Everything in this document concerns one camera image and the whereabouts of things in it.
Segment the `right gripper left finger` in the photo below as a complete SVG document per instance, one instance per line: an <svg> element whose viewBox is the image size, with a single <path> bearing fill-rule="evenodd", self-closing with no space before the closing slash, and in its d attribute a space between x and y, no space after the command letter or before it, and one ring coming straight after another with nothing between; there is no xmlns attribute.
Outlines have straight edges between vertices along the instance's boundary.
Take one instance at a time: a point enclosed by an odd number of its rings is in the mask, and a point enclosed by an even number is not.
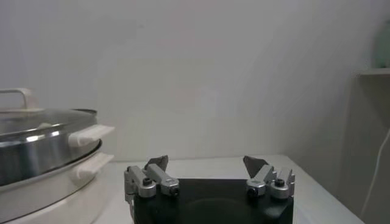
<svg viewBox="0 0 390 224"><path fill-rule="evenodd" d="M124 171L124 195L125 201L131 203L133 198L152 198L160 193L169 197L177 197L180 194L180 183L166 173L168 167L168 155L151 158L141 169L138 166L129 166Z"/></svg>

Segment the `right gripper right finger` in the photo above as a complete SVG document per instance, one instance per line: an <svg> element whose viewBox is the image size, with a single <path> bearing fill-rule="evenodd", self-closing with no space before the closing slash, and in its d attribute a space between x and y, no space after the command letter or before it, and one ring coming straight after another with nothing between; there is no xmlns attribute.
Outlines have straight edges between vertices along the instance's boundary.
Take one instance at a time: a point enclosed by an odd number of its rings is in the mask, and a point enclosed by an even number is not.
<svg viewBox="0 0 390 224"><path fill-rule="evenodd" d="M246 181L246 193L250 198L269 194L277 200L294 196L295 175L293 170L283 167L276 171L274 166L265 160L244 156L243 163L250 178Z"/></svg>

